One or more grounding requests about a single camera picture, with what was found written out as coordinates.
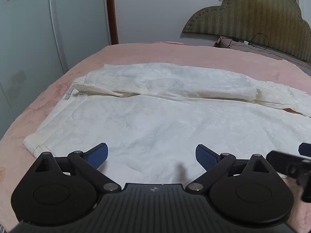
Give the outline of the brown wooden door frame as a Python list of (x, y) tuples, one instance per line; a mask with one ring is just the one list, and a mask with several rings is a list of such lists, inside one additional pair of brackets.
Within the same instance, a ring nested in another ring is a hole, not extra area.
[(116, 13), (114, 0), (106, 0), (107, 2), (107, 16), (109, 21), (111, 44), (116, 45), (119, 43), (118, 29), (116, 25)]

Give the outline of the olive green upholstered headboard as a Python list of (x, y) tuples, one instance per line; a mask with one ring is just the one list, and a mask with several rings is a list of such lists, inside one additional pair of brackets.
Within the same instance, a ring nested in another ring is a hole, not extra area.
[(223, 0), (195, 12), (183, 33), (234, 37), (310, 62), (310, 26), (294, 0)]

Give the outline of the pink bed blanket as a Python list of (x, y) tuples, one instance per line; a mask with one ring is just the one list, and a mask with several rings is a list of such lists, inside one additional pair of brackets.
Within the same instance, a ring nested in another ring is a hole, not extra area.
[(1, 139), (1, 225), (14, 228), (18, 221), (10, 205), (14, 188), (34, 162), (23, 146), (67, 92), (74, 79), (105, 64), (171, 63), (229, 70), (261, 81), (271, 81), (310, 92), (310, 75), (293, 63), (261, 54), (174, 42), (119, 44), (104, 48), (71, 68), (28, 103)]

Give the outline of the white cream pants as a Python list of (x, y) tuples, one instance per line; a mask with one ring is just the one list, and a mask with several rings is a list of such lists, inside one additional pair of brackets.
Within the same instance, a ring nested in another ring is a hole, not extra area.
[(310, 95), (226, 70), (167, 63), (105, 65), (77, 78), (24, 139), (35, 157), (109, 148), (102, 172), (125, 183), (188, 183), (203, 144), (238, 158), (296, 154), (310, 142)]

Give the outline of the sliding wardrobe with flower decals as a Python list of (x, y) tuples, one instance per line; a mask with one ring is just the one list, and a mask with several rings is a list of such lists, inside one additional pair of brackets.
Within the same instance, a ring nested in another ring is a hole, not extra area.
[(106, 0), (1, 0), (1, 134), (48, 86), (110, 45)]

